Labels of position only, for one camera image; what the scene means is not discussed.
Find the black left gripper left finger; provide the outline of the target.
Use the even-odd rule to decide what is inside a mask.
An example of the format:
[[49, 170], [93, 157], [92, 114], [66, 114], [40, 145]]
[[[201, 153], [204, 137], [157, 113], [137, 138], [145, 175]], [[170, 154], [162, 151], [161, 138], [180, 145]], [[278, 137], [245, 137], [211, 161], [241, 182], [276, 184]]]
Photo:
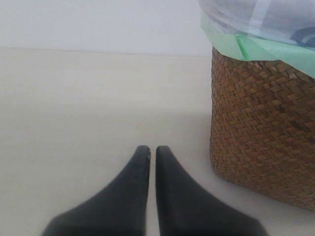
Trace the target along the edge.
[[120, 173], [100, 192], [54, 217], [44, 236], [143, 236], [151, 152], [138, 146]]

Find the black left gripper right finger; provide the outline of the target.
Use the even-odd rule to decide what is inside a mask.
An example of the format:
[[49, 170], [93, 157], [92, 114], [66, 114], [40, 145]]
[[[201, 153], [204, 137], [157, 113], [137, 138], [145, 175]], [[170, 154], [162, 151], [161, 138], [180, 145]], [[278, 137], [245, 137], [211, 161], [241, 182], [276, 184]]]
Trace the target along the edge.
[[263, 236], [261, 223], [203, 189], [170, 147], [156, 149], [156, 201], [162, 236]]

